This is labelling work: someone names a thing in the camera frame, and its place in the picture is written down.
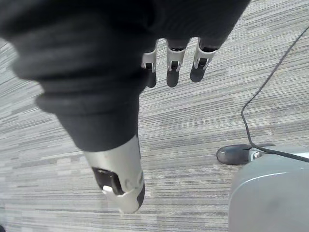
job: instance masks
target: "caster wheel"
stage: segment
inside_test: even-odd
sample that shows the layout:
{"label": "caster wheel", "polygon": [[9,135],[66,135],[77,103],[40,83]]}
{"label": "caster wheel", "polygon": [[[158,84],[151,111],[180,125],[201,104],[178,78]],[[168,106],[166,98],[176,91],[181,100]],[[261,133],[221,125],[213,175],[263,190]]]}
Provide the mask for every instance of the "caster wheel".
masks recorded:
{"label": "caster wheel", "polygon": [[166,83],[169,87],[175,87],[178,84],[179,72],[176,69],[172,69],[172,71],[168,70],[168,74],[166,76]]}
{"label": "caster wheel", "polygon": [[[259,144],[259,147],[275,146],[274,144]],[[248,144],[239,144],[221,147],[217,151],[217,159],[220,163],[235,165],[247,164],[249,162],[249,150],[252,148]]]}
{"label": "caster wheel", "polygon": [[147,70],[147,73],[148,73],[147,86],[149,88],[153,88],[156,85],[156,74],[155,72],[152,72],[151,70]]}
{"label": "caster wheel", "polygon": [[0,226],[0,232],[5,232],[5,229],[2,226]]}
{"label": "caster wheel", "polygon": [[191,73],[190,73],[190,79],[193,82],[200,82],[205,74],[205,70],[203,69],[203,66],[198,66],[197,69],[194,68],[194,65],[192,65]]}

